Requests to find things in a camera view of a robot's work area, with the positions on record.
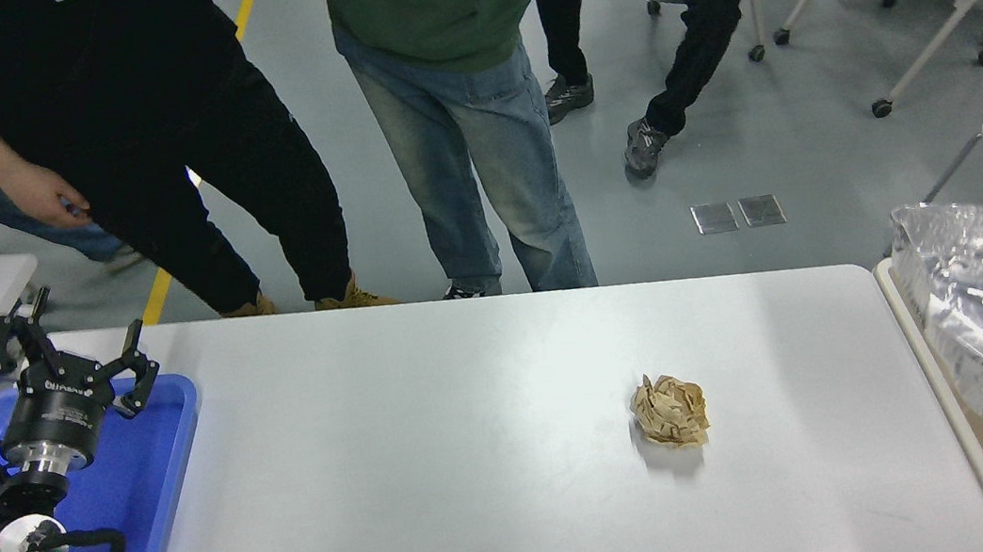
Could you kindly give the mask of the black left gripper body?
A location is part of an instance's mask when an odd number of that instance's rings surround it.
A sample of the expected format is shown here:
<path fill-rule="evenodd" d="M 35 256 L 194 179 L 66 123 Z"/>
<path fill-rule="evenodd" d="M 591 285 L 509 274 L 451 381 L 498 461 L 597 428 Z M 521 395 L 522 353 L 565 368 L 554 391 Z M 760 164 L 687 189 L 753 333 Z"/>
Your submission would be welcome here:
<path fill-rule="evenodd" d="M 16 383 L 18 396 L 1 444 L 7 462 L 24 463 L 25 453 L 41 446 L 95 453 L 105 410 L 115 399 L 111 382 L 32 367 Z"/>

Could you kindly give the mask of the person's right hand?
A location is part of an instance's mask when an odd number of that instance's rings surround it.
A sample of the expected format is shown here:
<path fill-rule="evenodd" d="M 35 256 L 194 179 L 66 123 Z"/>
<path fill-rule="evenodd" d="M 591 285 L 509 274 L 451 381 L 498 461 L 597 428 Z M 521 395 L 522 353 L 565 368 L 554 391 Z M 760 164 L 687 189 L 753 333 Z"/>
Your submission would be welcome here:
<path fill-rule="evenodd" d="M 0 172 L 0 188 L 25 215 L 55 226 L 81 228 L 93 223 L 89 201 L 57 173 L 21 160 Z"/>

